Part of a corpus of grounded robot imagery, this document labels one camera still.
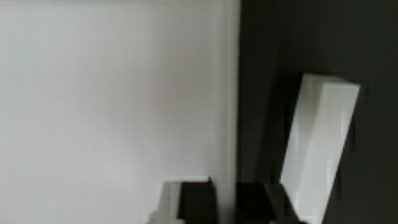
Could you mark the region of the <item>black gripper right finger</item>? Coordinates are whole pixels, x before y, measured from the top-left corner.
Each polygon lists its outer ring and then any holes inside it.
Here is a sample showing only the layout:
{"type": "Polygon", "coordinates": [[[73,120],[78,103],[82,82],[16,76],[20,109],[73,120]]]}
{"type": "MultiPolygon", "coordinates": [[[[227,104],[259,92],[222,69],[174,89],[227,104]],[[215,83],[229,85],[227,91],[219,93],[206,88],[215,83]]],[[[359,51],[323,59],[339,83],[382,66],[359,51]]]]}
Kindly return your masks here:
{"type": "Polygon", "coordinates": [[[309,224],[297,216],[279,183],[236,184],[236,224],[309,224]]]}

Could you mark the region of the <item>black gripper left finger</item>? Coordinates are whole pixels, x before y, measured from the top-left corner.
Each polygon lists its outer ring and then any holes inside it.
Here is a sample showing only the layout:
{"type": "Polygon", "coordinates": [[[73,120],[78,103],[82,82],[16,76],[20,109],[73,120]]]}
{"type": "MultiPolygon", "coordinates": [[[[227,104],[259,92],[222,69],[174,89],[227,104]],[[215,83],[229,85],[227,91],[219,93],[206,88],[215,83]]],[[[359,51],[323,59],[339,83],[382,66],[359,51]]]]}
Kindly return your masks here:
{"type": "Polygon", "coordinates": [[[219,224],[217,190],[210,177],[179,178],[163,183],[147,224],[219,224]]]}

